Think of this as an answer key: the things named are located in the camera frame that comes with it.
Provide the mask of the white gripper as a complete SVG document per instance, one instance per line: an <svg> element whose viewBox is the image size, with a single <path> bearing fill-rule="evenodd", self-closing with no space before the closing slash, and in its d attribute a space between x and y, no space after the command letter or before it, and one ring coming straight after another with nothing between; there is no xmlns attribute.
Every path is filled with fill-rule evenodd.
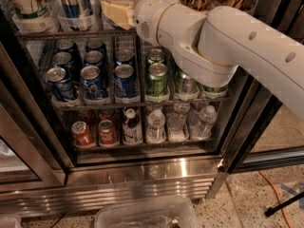
<svg viewBox="0 0 304 228"><path fill-rule="evenodd" d="M138 36L158 46L158 26L167 9L179 0L100 0L102 12L115 26L125 30L134 27Z"/></svg>

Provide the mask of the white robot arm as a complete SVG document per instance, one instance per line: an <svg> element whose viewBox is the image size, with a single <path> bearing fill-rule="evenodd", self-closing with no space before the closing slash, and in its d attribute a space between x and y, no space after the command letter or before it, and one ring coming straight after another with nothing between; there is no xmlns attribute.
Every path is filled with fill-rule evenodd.
<svg viewBox="0 0 304 228"><path fill-rule="evenodd" d="M207 12L179 0L105 0L128 6L126 17L104 15L133 26L141 39L167 48L178 67L199 83L226 86L242 67L297 117L304 119L304 46L239 9Z"/></svg>

